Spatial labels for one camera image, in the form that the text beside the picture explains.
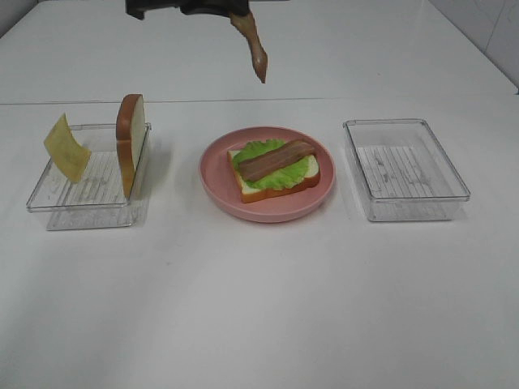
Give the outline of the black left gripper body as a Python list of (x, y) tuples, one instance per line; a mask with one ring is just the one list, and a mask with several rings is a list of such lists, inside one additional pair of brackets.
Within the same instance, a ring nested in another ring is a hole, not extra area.
[(126, 13), (137, 19), (144, 19), (146, 11), (178, 8), (184, 15), (218, 15), (230, 17), (231, 14), (247, 16), (250, 13), (247, 0), (126, 0)]

